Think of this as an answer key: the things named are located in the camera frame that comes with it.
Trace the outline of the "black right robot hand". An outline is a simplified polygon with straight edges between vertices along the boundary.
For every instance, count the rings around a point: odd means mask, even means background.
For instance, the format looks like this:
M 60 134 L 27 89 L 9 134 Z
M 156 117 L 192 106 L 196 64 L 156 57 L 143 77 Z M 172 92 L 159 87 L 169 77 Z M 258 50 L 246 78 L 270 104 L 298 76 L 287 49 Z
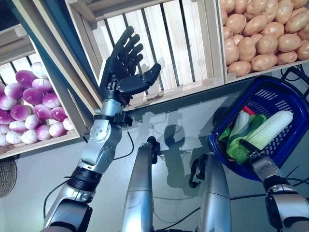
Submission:
M 251 143 L 249 143 L 248 141 L 241 139 L 239 141 L 239 143 L 245 147 L 247 150 L 249 150 L 249 154 L 248 156 L 250 156 L 251 154 L 259 154 L 261 152 L 261 150 L 257 147 L 255 147 L 254 145 L 252 145 Z

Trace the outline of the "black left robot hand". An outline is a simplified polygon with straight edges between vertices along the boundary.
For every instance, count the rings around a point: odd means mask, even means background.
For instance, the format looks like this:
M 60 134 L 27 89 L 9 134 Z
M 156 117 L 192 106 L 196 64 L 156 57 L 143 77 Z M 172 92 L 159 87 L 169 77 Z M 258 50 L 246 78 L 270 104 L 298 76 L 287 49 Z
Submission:
M 139 42 L 140 36 L 133 35 L 132 26 L 126 28 L 111 55 L 107 58 L 99 94 L 101 99 L 113 99 L 124 107 L 129 105 L 132 96 L 146 91 L 157 80 L 161 65 L 156 63 L 144 73 L 136 74 L 136 67 L 143 59 L 140 53 L 143 45 Z

